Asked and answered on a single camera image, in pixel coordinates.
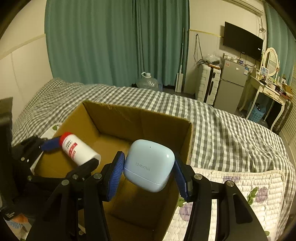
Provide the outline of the left hand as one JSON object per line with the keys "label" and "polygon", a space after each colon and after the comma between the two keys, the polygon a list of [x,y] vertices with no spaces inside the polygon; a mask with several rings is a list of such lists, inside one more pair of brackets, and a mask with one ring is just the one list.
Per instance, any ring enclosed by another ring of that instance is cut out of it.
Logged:
{"label": "left hand", "polygon": [[15,229],[21,229],[23,227],[23,225],[26,225],[29,223],[29,220],[26,216],[24,216],[23,214],[19,214],[17,216],[15,216],[14,218],[12,218],[10,221],[8,221],[8,225],[10,227],[13,227]]}

